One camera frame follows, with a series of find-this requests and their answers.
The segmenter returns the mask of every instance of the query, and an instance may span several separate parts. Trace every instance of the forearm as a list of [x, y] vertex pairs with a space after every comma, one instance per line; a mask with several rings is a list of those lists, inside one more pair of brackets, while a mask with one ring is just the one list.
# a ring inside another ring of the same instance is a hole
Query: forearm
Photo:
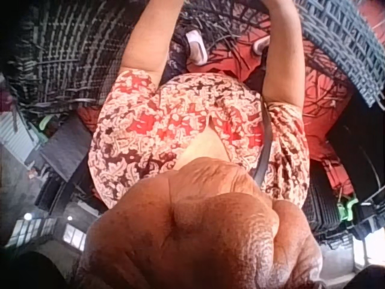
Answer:
[[183, 0], [150, 0], [132, 31], [120, 72], [143, 69], [159, 85]]
[[262, 94], [266, 102], [284, 102], [302, 109], [305, 63], [301, 22], [289, 1], [269, 9], [271, 38]]

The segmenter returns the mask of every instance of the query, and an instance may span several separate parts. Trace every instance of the black bag strap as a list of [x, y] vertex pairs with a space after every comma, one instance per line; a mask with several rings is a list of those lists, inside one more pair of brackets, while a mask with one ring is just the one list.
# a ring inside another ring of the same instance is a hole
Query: black bag strap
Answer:
[[271, 143], [273, 142], [273, 131], [271, 129], [271, 119], [262, 95], [260, 96], [260, 107], [262, 111], [263, 121], [263, 146], [260, 152], [256, 172], [254, 174], [254, 180], [260, 187], [265, 179], [267, 168], [269, 165], [269, 158], [271, 152]]

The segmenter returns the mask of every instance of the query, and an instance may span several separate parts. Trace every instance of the metal grid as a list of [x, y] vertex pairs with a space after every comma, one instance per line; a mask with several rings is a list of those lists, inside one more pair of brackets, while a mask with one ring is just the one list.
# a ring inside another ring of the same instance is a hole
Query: metal grid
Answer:
[[[11, 69], [4, 72], [20, 111], [32, 123], [47, 114], [65, 116], [81, 106], [104, 102], [146, 0], [38, 2], [20, 22], [14, 58], [8, 62]], [[336, 63], [369, 106], [377, 101], [385, 109], [381, 102], [385, 50], [354, 4], [350, 0], [296, 3], [305, 38], [324, 53], [312, 61], [317, 69], [328, 74], [333, 70], [330, 62]], [[268, 22], [264, 12], [255, 0], [190, 0], [177, 31], [202, 26], [210, 49], [219, 43], [232, 49], [240, 33]], [[269, 26], [263, 29], [268, 32]], [[332, 77], [343, 79], [341, 73]]]

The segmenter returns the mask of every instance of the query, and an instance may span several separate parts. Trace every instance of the woman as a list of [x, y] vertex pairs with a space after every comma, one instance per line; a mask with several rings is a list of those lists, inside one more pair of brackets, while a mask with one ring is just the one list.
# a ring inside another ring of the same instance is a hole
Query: woman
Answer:
[[[262, 94], [273, 142], [263, 184], [250, 176], [263, 145], [260, 96], [216, 74], [181, 75], [158, 87], [183, 0], [150, 0], [91, 145], [91, 174], [110, 210], [87, 233], [83, 282], [313, 285], [322, 259], [300, 210], [309, 186], [300, 20], [291, 0], [264, 3], [271, 39]], [[204, 62], [202, 44], [190, 47], [193, 61]]]

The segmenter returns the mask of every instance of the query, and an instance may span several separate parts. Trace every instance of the wall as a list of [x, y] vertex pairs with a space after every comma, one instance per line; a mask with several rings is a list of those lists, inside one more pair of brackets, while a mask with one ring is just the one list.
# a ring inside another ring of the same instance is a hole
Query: wall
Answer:
[[80, 257], [80, 252], [77, 252], [76, 249], [69, 248], [57, 240], [50, 240], [36, 248], [35, 251], [48, 257], [64, 277], [67, 277], [72, 271], [74, 263]]
[[47, 216], [34, 205], [42, 186], [38, 179], [29, 179], [26, 167], [0, 144], [0, 246], [7, 244], [16, 220], [25, 213]]
[[[72, 221], [67, 220], [68, 216], [72, 217]], [[57, 240], [63, 239], [64, 230], [66, 229], [67, 223], [71, 224], [76, 229], [87, 233], [89, 227], [95, 220], [97, 220], [97, 217], [81, 208], [77, 203], [70, 202], [64, 211], [63, 217], [58, 218], [57, 224], [55, 226], [54, 238]]]

